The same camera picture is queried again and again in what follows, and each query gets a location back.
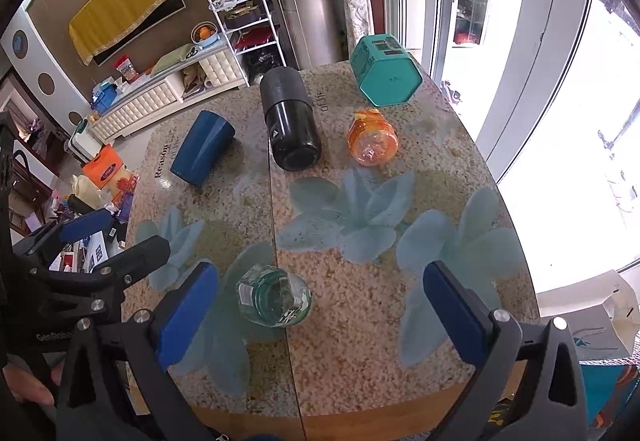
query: round hole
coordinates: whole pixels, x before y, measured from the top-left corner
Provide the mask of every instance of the round hole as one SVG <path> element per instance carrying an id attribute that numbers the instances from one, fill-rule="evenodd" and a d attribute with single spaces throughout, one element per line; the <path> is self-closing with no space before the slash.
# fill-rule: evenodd
<path id="1" fill-rule="evenodd" d="M 72 110 L 69 113 L 69 121 L 77 126 L 82 121 L 82 116 L 80 116 L 80 114 Z"/>
<path id="2" fill-rule="evenodd" d="M 24 58 L 27 55 L 29 42 L 27 41 L 27 35 L 24 34 L 24 31 L 18 30 L 15 32 L 12 46 L 14 48 L 14 54 L 18 58 Z"/>
<path id="3" fill-rule="evenodd" d="M 51 96 L 53 91 L 56 90 L 56 84 L 53 83 L 53 78 L 51 78 L 51 76 L 46 72 L 43 72 L 38 76 L 38 86 L 47 96 Z"/>

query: green box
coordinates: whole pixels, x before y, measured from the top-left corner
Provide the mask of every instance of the green box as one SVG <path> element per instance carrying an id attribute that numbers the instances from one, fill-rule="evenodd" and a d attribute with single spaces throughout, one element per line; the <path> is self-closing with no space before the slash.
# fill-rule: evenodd
<path id="1" fill-rule="evenodd" d="M 388 34 L 363 36 L 350 63 L 358 87 L 375 106 L 406 103 L 422 83 L 409 53 Z"/>

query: black bottle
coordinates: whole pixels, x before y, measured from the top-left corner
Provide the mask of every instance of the black bottle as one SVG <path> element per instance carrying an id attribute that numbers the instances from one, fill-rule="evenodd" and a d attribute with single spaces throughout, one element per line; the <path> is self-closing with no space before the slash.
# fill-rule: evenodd
<path id="1" fill-rule="evenodd" d="M 260 96 L 276 164 L 290 172 L 313 166 L 322 148 L 300 73 L 290 67 L 267 71 L 260 82 Z"/>

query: human hand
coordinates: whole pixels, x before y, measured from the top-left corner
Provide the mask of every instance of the human hand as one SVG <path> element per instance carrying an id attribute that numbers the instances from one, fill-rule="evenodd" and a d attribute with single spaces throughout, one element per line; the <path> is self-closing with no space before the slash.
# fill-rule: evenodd
<path id="1" fill-rule="evenodd" d="M 62 378 L 63 363 L 51 369 L 51 379 L 56 385 L 60 385 Z M 33 401 L 40 405 L 53 405 L 53 396 L 44 384 L 33 374 L 16 367 L 13 363 L 8 363 L 2 374 L 9 390 L 18 401 Z"/>

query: blue gripper pad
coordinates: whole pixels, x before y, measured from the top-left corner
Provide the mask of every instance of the blue gripper pad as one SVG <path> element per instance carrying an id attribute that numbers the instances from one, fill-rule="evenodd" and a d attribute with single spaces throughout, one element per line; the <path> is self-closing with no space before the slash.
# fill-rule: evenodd
<path id="1" fill-rule="evenodd" d="M 106 230 L 112 222 L 113 215 L 110 211 L 106 208 L 96 210 L 65 223 L 58 232 L 58 238 L 62 243 L 73 244 L 98 231 Z"/>
<path id="2" fill-rule="evenodd" d="M 166 299 L 174 304 L 166 317 L 157 316 L 162 320 L 162 328 L 156 331 L 156 358 L 164 370 L 182 360 L 217 291 L 216 267 L 200 262 L 182 286 L 169 291 L 158 304 L 156 311 Z M 178 297 L 179 301 L 174 303 L 173 297 Z"/>
<path id="3" fill-rule="evenodd" d="M 424 293 L 462 361 L 478 367 L 487 357 L 487 332 L 469 308 L 466 301 L 468 290 L 458 283 L 448 269 L 447 271 L 455 285 L 437 263 L 427 265 L 422 277 Z"/>

